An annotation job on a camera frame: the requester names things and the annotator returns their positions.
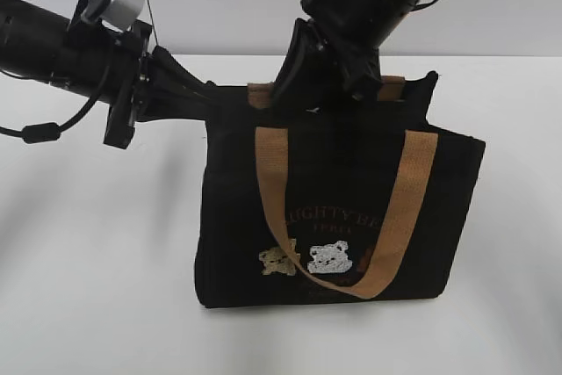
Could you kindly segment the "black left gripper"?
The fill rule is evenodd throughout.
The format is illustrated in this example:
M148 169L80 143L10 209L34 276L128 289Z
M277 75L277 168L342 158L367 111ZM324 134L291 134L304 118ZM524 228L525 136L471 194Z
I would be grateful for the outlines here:
M91 111L96 102L109 105L103 143L126 148L137 123L165 119L206 120L220 108L220 101L201 92L215 89L185 69L164 47L154 47L148 59L152 25L135 21L122 33L101 24L71 25L56 19L47 28L49 78L51 84L87 98L78 112L63 123L47 124L47 139L57 141ZM145 78L160 88L187 91L148 90Z

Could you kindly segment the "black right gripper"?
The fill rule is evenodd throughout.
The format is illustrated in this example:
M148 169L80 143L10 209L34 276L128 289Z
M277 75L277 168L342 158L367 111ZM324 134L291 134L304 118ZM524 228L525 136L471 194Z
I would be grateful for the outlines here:
M378 50L363 48L312 18L297 18L273 84L272 107L314 108L322 84L342 85L357 100L376 95L383 85Z

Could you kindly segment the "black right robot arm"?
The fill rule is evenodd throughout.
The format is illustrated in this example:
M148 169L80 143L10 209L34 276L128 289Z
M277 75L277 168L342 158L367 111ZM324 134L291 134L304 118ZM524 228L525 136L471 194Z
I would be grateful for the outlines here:
M375 97L383 86L379 48L422 0L301 0L271 101L300 112L349 98Z

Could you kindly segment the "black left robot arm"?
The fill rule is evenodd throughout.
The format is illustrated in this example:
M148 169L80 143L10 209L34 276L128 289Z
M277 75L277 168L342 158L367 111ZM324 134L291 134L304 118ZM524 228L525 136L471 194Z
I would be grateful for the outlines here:
M89 0L79 0L72 18L40 8L33 0L1 0L1 72L44 83L86 99L64 123L21 129L4 136L26 144L57 141L98 102L108 104L104 144L125 149L135 125L151 119L198 119L217 106L215 85L190 74L163 47L151 47L151 24L135 19L115 31L97 18L83 18Z

